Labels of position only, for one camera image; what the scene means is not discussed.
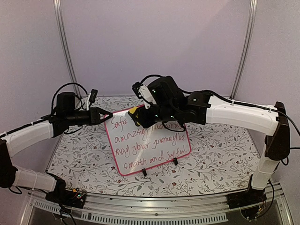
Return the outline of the yellow whiteboard eraser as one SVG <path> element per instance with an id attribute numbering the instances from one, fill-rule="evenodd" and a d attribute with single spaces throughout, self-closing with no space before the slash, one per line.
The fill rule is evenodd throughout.
<path id="1" fill-rule="evenodd" d="M 128 110 L 128 115 L 133 120 L 134 124 L 138 127 L 140 126 L 139 119 L 138 119 L 138 109 L 139 107 L 135 106 Z"/>

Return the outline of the pink framed whiteboard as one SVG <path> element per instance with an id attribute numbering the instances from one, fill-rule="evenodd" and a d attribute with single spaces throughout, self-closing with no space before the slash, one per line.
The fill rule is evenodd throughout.
<path id="1" fill-rule="evenodd" d="M 192 151 L 187 131 L 178 122 L 156 123 L 150 128 L 136 126 L 128 109 L 114 112 L 104 122 L 118 172 L 128 176 L 173 162 Z"/>

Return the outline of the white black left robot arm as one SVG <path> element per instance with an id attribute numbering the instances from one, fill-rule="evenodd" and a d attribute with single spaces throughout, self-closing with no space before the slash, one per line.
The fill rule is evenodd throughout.
<path id="1" fill-rule="evenodd" d="M 92 107 L 98 91 L 92 89 L 82 100 L 74 92 L 62 92 L 62 85 L 51 101 L 51 112 L 41 119 L 0 135 L 0 186 L 38 189 L 50 192 L 59 203 L 66 203 L 70 194 L 66 183 L 56 175 L 40 173 L 14 165 L 12 157 L 26 148 L 44 140 L 68 134 L 72 126 L 94 126 L 104 123 L 113 114 Z"/>

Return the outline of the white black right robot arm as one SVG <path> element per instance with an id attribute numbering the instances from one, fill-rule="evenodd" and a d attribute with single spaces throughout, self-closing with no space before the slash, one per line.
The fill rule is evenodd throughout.
<path id="1" fill-rule="evenodd" d="M 242 200 L 253 204 L 264 192 L 267 182 L 281 160 L 291 150 L 290 124 L 294 121 L 286 115 L 281 102 L 275 105 L 256 105 L 227 99 L 212 90 L 183 91 L 171 76 L 148 75 L 155 80 L 132 86 L 133 92 L 144 102 L 129 111 L 136 126 L 150 128 L 160 122 L 163 125 L 176 121 L 184 130 L 186 123 L 227 124 L 265 134 L 264 151 L 258 167 L 251 175 Z"/>

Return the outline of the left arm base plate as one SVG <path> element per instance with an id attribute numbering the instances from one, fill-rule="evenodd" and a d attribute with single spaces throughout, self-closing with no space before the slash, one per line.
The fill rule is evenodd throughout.
<path id="1" fill-rule="evenodd" d="M 46 194 L 45 199 L 63 206 L 83 209 L 85 205 L 86 194 L 83 192 L 73 192 L 70 190 L 53 191 Z"/>

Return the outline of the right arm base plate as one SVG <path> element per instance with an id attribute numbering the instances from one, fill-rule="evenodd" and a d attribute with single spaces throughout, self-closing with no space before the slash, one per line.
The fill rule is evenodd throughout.
<path id="1" fill-rule="evenodd" d="M 249 206 L 267 200 L 264 190 L 249 189 L 242 192 L 231 193 L 226 196 L 230 209 Z"/>

